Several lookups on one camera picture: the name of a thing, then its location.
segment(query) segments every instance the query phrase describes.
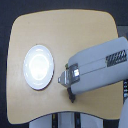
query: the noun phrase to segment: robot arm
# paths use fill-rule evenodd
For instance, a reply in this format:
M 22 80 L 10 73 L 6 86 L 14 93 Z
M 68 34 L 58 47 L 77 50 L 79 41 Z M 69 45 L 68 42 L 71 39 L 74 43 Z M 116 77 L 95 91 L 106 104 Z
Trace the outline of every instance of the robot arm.
M 76 53 L 58 82 L 68 88 L 72 102 L 75 95 L 128 78 L 128 42 L 117 38 Z

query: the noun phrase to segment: white plate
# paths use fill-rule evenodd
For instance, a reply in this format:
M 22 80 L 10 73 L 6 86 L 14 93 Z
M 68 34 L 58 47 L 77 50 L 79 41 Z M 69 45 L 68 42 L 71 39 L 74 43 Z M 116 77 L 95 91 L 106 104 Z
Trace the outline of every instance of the white plate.
M 25 57 L 23 71 L 30 87 L 36 90 L 45 88 L 52 79 L 54 71 L 50 51 L 42 45 L 32 47 Z

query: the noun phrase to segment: table top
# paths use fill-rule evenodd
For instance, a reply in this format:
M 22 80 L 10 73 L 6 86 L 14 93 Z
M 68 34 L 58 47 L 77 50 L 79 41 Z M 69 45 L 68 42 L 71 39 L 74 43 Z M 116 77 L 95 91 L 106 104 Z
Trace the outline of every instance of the table top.
M 106 12 L 55 10 L 23 15 L 13 24 L 7 61 L 7 115 L 12 124 L 29 122 L 54 112 L 77 111 L 104 119 L 118 119 L 123 105 L 123 83 L 78 95 L 71 103 L 58 77 L 76 52 L 117 38 L 115 22 Z M 28 50 L 46 46 L 55 70 L 47 88 L 35 91 L 24 78 Z

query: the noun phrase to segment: wooden table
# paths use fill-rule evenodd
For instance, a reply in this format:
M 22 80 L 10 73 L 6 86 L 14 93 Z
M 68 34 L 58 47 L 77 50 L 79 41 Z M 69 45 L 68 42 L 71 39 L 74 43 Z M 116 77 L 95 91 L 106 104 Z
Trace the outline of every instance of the wooden table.
M 78 95 L 71 103 L 58 77 L 76 52 L 117 38 L 113 18 L 105 12 L 57 10 L 24 15 L 13 24 L 7 63 L 7 115 L 20 124 L 61 111 L 78 111 L 105 119 L 118 119 L 123 105 L 123 83 Z M 41 44 L 53 55 L 55 71 L 42 91 L 30 88 L 23 75 L 28 50 Z

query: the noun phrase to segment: floor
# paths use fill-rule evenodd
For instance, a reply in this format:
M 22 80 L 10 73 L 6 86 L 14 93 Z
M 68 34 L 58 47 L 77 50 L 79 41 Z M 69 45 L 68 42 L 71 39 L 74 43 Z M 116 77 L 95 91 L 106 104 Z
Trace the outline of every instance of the floor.
M 11 28 L 20 15 L 52 9 L 93 9 L 109 12 L 115 19 L 119 36 L 128 32 L 127 0 L 0 0 L 0 127 L 28 128 L 29 125 L 11 125 L 6 110 L 7 53 Z M 105 128 L 117 128 L 118 120 L 104 120 Z

